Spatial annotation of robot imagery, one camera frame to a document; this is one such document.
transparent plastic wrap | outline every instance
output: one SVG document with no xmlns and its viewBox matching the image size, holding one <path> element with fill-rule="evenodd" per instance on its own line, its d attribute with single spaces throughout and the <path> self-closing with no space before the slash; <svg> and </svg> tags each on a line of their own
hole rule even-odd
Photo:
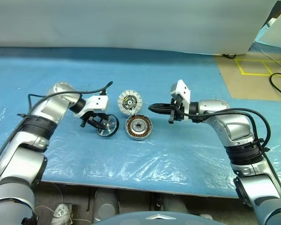
<svg viewBox="0 0 281 225">
<path fill-rule="evenodd" d="M 169 103 L 170 87 L 183 79 L 192 101 L 223 99 L 232 107 L 261 112 L 272 137 L 268 153 L 281 180 L 281 102 L 232 99 L 212 56 L 127 49 L 0 49 L 0 146 L 28 110 L 27 94 L 45 94 L 56 82 L 76 90 L 94 90 L 113 80 L 107 113 L 120 127 L 110 138 L 67 112 L 45 152 L 43 180 L 68 184 L 119 187 L 188 195 L 236 197 L 225 149 L 207 124 L 168 123 L 168 116 L 148 110 Z M 143 99 L 140 114 L 153 123 L 144 141 L 130 139 L 126 116 L 118 109 L 123 90 L 136 90 Z M 260 137 L 265 127 L 256 119 Z"/>
</svg>

small wheel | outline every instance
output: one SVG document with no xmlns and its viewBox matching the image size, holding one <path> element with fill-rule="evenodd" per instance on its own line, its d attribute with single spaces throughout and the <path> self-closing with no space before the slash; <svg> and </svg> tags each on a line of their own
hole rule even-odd
<svg viewBox="0 0 281 225">
<path fill-rule="evenodd" d="M 106 126 L 106 129 L 97 128 L 97 133 L 102 137 L 111 137 L 118 130 L 118 119 L 112 114 L 108 114 L 108 120 L 100 119 L 100 123 L 103 123 Z"/>
</svg>

black wire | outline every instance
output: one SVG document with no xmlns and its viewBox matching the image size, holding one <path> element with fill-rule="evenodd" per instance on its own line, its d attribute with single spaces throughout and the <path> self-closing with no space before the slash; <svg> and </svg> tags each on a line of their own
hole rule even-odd
<svg viewBox="0 0 281 225">
<path fill-rule="evenodd" d="M 47 95 L 47 96 L 43 97 L 42 99 L 40 99 L 39 101 L 37 101 L 37 103 L 35 103 L 33 105 L 33 107 L 29 110 L 27 115 L 28 116 L 31 115 L 31 113 L 38 107 L 39 104 L 41 104 L 42 102 L 44 102 L 45 100 L 47 100 L 48 98 L 51 98 L 53 96 L 62 95 L 62 94 L 93 94 L 93 93 L 97 93 L 97 92 L 100 92 L 100 91 L 103 91 L 103 90 L 107 89 L 108 87 L 110 87 L 112 85 L 112 83 L 113 82 L 110 81 L 105 87 L 100 88 L 98 90 L 92 90 L 92 91 L 73 91 L 73 90 L 69 90 L 69 91 L 62 91 L 62 92 Z"/>
<path fill-rule="evenodd" d="M 223 54 L 223 56 L 228 59 L 234 59 L 236 57 L 236 54 L 234 54 L 234 55 Z"/>
<path fill-rule="evenodd" d="M 15 136 L 15 134 L 22 128 L 23 123 L 25 122 L 25 120 L 28 117 L 31 117 L 31 113 L 38 107 L 39 104 L 41 104 L 42 102 L 44 102 L 45 100 L 47 100 L 50 97 L 56 96 L 56 95 L 62 95 L 62 94 L 93 94 L 93 93 L 97 93 L 100 91 L 103 91 L 105 89 L 107 89 L 108 87 L 110 87 L 112 85 L 112 81 L 110 81 L 105 87 L 100 88 L 98 90 L 92 90 L 92 91 L 63 91 L 63 92 L 58 92 L 58 93 L 53 93 L 47 96 L 44 96 L 42 99 L 40 99 L 37 103 L 35 103 L 33 105 L 33 107 L 30 107 L 29 112 L 27 115 L 25 115 L 24 119 L 15 127 L 15 129 L 13 130 L 13 132 L 8 136 L 8 138 L 6 139 L 6 141 L 3 143 L 3 145 L 0 147 L 0 156 L 3 152 L 3 150 L 6 148 L 6 146 L 8 145 L 8 143 L 13 139 L 13 137 Z M 36 96 L 36 97 L 40 97 L 41 95 L 34 95 L 34 94 L 29 94 L 28 97 L 28 102 L 30 102 L 30 106 L 31 106 L 31 99 L 30 96 Z"/>
<path fill-rule="evenodd" d="M 0 156 L 3 152 L 3 150 L 6 148 L 6 146 L 8 145 L 8 143 L 10 142 L 10 140 L 15 136 L 15 134 L 19 131 L 19 129 L 22 127 L 22 124 L 24 123 L 26 119 L 23 119 L 16 127 L 15 129 L 12 131 L 12 133 L 8 136 L 8 138 L 6 139 L 6 141 L 3 143 L 3 145 L 0 148 Z"/>
<path fill-rule="evenodd" d="M 217 111 L 217 112 L 215 112 L 215 113 L 209 113 L 209 114 L 204 114 L 204 115 L 187 114 L 187 113 L 184 113 L 184 112 L 180 111 L 177 107 L 175 108 L 175 110 L 176 110 L 179 114 L 184 115 L 184 116 L 188 116 L 188 117 L 190 117 L 190 118 L 206 118 L 206 117 L 209 118 L 209 117 L 211 117 L 211 116 L 228 115 L 228 114 L 240 114 L 240 115 L 247 116 L 247 117 L 250 119 L 250 121 L 251 121 L 251 124 L 252 124 L 252 127 L 253 127 L 253 133 L 254 133 L 255 140 L 258 140 L 258 135 L 257 135 L 256 124 L 255 124 L 254 118 L 253 118 L 250 114 L 243 113 L 243 112 L 238 112 L 238 111 L 247 111 L 247 112 L 251 112 L 251 113 L 256 114 L 257 116 L 259 116 L 259 117 L 263 120 L 263 122 L 264 122 L 264 124 L 265 124 L 265 126 L 266 126 L 266 131 L 267 131 L 267 132 L 266 132 L 266 139 L 265 139 L 264 143 L 262 144 L 262 147 L 265 147 L 265 146 L 266 146 L 266 144 L 268 143 L 268 141 L 269 141 L 269 139 L 270 139 L 270 137 L 271 137 L 271 128 L 270 128 L 270 126 L 269 126 L 268 121 L 265 119 L 265 117 L 264 117 L 262 114 L 260 114 L 260 113 L 257 112 L 257 111 L 254 111 L 254 110 L 252 110 L 252 109 L 246 109 L 246 108 L 230 108 L 230 109 L 224 109 L 224 110 L 221 110 L 221 111 Z M 278 182 L 278 184 L 279 184 L 279 186 L 280 186 L 280 188 L 281 188 L 281 182 L 280 182 L 280 180 L 279 180 L 279 177 L 278 177 L 278 175 L 277 175 L 277 173 L 276 173 L 276 171 L 275 171 L 275 169 L 274 169 L 274 167 L 273 167 L 271 161 L 269 160 L 269 158 L 267 157 L 267 155 L 266 155 L 265 152 L 262 152 L 262 155 L 263 155 L 264 158 L 266 159 L 266 161 L 267 161 L 267 163 L 268 163 L 268 165 L 269 165 L 271 171 L 273 172 L 274 177 L 276 178 L 276 180 L 277 180 L 277 182 Z"/>
<path fill-rule="evenodd" d="M 245 113 L 245 112 L 222 112 L 222 111 L 218 111 L 218 112 L 213 112 L 213 113 L 208 113 L 208 114 L 203 114 L 203 115 L 196 115 L 196 114 L 187 114 L 187 113 L 184 113 L 182 111 L 180 111 L 178 109 L 178 107 L 175 108 L 176 112 L 181 114 L 181 115 L 184 115 L 184 116 L 188 116 L 189 118 L 191 119 L 195 119 L 195 118 L 206 118 L 208 119 L 209 117 L 212 117 L 212 116 L 222 116 L 222 115 L 244 115 L 246 117 L 248 117 L 251 121 L 251 124 L 252 124 L 252 129 L 253 129 L 253 134 L 254 134 L 254 138 L 255 140 L 258 140 L 258 134 L 257 134 L 257 128 L 256 128 L 256 123 L 255 123 L 255 120 L 254 118 L 248 114 L 248 113 Z"/>
<path fill-rule="evenodd" d="M 269 81 L 270 81 L 270 84 L 277 90 L 277 91 L 279 91 L 280 93 L 281 93 L 281 90 L 273 83 L 273 81 L 272 81 L 272 78 L 273 78 L 273 76 L 275 76 L 275 75 L 281 75 L 281 73 L 273 73 L 272 75 L 270 75 L 270 78 L 269 78 Z"/>
<path fill-rule="evenodd" d="M 29 110 L 31 109 L 31 97 L 30 97 L 30 96 L 43 98 L 43 97 L 45 97 L 46 95 L 28 94 L 28 108 L 29 108 Z"/>
<path fill-rule="evenodd" d="M 279 177 L 278 177 L 278 175 L 277 175 L 277 173 L 276 173 L 276 171 L 275 171 L 275 169 L 274 169 L 274 167 L 273 167 L 271 161 L 269 160 L 269 158 L 267 157 L 267 155 L 266 155 L 265 152 L 263 152 L 262 155 L 263 155 L 264 158 L 266 159 L 266 161 L 267 161 L 267 163 L 268 163 L 268 165 L 269 165 L 271 171 L 273 172 L 274 177 L 276 178 L 276 180 L 277 180 L 277 182 L 278 182 L 278 184 L 279 184 L 279 186 L 280 186 L 280 188 L 281 188 L 281 182 L 280 182 L 280 180 L 279 180 Z"/>
<path fill-rule="evenodd" d="M 267 145 L 267 143 L 269 142 L 269 140 L 271 138 L 271 127 L 270 127 L 268 121 L 266 120 L 266 118 L 261 113 L 255 111 L 255 110 L 246 109 L 246 108 L 230 108 L 230 109 L 224 109 L 224 110 L 221 110 L 218 112 L 228 112 L 228 111 L 246 111 L 246 112 L 250 112 L 250 113 L 253 113 L 253 114 L 259 116 L 266 126 L 266 138 L 261 146 L 264 148 Z"/>
</svg>

